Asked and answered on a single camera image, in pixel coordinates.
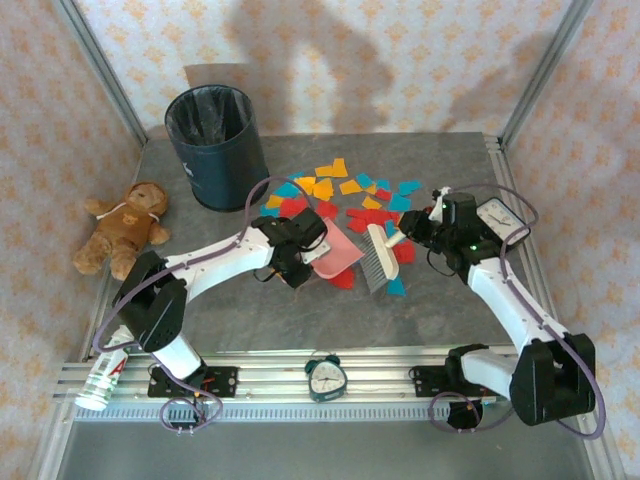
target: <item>teddy bear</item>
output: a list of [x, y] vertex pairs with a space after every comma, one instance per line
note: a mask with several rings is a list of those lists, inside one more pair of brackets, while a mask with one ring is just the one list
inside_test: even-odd
[[168, 204], [167, 193], [151, 182], [132, 185], [119, 203], [87, 199], [84, 208], [98, 225], [73, 256], [73, 265], [83, 275], [93, 275], [111, 255], [111, 275], [124, 280], [147, 242], [161, 245], [169, 240], [171, 231], [160, 225], [159, 218]]

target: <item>white clock face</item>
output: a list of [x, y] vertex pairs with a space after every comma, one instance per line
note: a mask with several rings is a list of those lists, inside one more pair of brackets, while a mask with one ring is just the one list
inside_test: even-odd
[[342, 370], [332, 362], [320, 362], [311, 373], [311, 389], [316, 393], [329, 393], [347, 383]]
[[[497, 198], [492, 198], [480, 205], [477, 209], [480, 219], [496, 233], [503, 241], [515, 230], [524, 226], [524, 223], [507, 206]], [[509, 245], [513, 245], [521, 238], [526, 237], [529, 230], [518, 232], [509, 240]]]

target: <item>trash can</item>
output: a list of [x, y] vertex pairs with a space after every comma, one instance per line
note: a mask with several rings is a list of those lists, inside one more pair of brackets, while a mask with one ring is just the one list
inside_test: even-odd
[[[240, 210], [249, 191], [269, 176], [251, 101], [240, 90], [192, 88], [171, 102], [164, 121], [193, 195], [203, 206]], [[252, 204], [267, 187], [254, 194]]]

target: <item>wallpaper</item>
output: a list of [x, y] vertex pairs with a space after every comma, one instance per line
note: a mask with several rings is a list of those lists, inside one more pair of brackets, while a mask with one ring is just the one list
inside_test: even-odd
[[498, 134], [570, 0], [78, 0], [144, 127], [190, 86], [261, 134]]
[[140, 149], [51, 0], [0, 2], [0, 478], [25, 478], [98, 279], [73, 251], [90, 195], [117, 199]]
[[560, 320], [596, 342], [609, 424], [640, 476], [640, 4], [597, 1], [508, 152], [540, 209]]

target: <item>brush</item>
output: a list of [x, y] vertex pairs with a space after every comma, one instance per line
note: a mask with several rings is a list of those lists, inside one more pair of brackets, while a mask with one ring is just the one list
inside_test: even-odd
[[398, 276], [400, 268], [392, 248], [405, 238], [404, 233], [396, 232], [387, 239], [387, 234], [380, 225], [367, 225], [367, 231], [362, 234], [360, 244], [360, 250], [364, 254], [360, 259], [360, 265], [371, 293]]

